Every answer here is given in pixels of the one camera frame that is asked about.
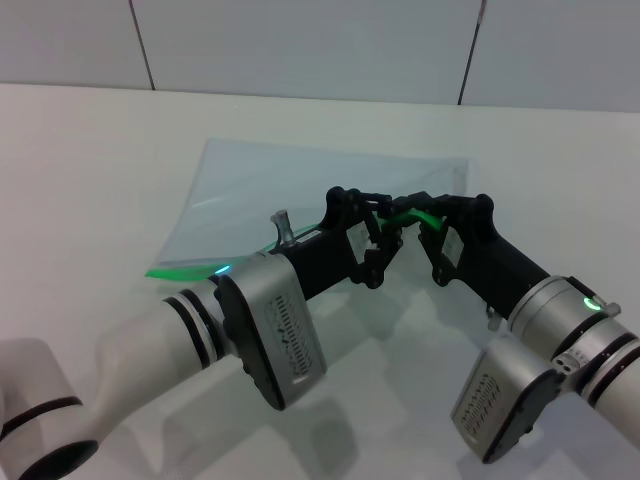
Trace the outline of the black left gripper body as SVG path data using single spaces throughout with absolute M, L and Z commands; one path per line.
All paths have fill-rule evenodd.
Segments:
M 358 254 L 349 240 L 349 231 L 362 226 L 372 241 L 380 237 L 374 212 L 381 203 L 379 194 L 345 190 L 339 186 L 326 194 L 323 219 L 309 231 L 311 238 L 295 239 L 283 248 L 284 257 L 293 266 L 304 298 L 309 300 L 344 279 L 370 289 L 381 285 L 379 255 L 368 251 Z

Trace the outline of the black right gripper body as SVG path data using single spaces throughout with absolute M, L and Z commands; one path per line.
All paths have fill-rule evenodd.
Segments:
M 431 258 L 439 285 L 460 280 L 507 319 L 525 294 L 549 277 L 498 233 L 493 221 L 494 202 L 489 196 L 443 195 L 434 199 L 431 213 L 443 217 L 444 225 L 462 242 L 456 263 L 443 255 Z

